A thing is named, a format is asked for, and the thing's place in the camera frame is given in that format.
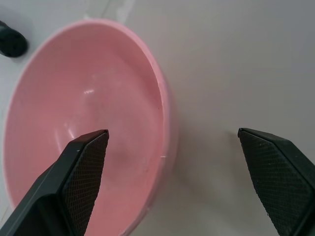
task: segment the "gray surface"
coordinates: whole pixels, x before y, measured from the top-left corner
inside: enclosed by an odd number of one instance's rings
[[[40,0],[20,2],[5,0],[33,22],[25,29],[33,31],[33,48],[86,7],[84,0],[54,1],[49,10]],[[29,2],[39,4],[35,13]],[[236,134],[239,127],[274,133],[315,161],[315,1],[128,2],[112,1],[105,17],[125,22],[151,48],[173,88],[181,126],[174,175],[132,235],[277,235]],[[0,59],[1,117],[25,60],[13,66]]]

